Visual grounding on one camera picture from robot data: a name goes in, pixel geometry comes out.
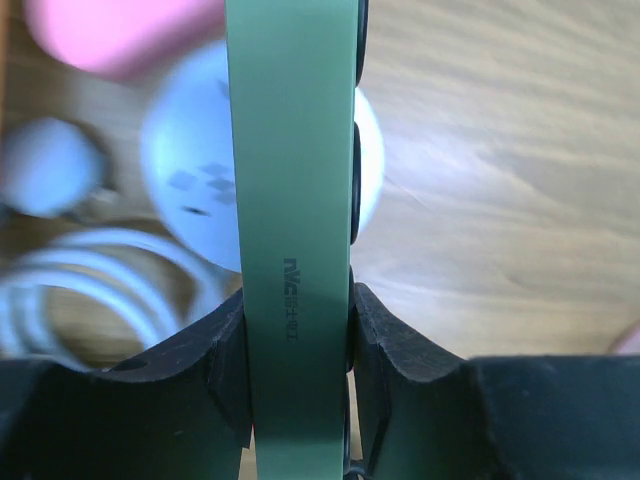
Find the green power strip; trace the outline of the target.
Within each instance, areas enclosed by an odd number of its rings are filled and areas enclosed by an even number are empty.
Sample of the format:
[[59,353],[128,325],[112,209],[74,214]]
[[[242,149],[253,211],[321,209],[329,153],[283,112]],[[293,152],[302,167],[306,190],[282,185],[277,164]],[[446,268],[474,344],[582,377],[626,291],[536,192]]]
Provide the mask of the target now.
[[225,16],[257,475],[340,479],[366,5],[230,1]]

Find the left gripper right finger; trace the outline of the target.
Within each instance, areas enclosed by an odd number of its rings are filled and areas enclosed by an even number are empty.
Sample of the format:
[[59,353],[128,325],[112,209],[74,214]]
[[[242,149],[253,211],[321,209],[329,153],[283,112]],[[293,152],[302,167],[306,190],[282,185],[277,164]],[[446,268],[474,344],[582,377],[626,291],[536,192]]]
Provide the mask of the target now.
[[462,359],[354,289],[369,479],[635,479],[635,356]]

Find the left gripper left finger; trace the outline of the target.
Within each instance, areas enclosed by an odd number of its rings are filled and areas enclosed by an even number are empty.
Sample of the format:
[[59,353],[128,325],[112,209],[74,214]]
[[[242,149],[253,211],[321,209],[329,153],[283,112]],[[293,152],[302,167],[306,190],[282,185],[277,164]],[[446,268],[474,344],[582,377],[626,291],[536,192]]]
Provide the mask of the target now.
[[5,479],[235,479],[251,428],[240,293],[107,371],[1,365]]

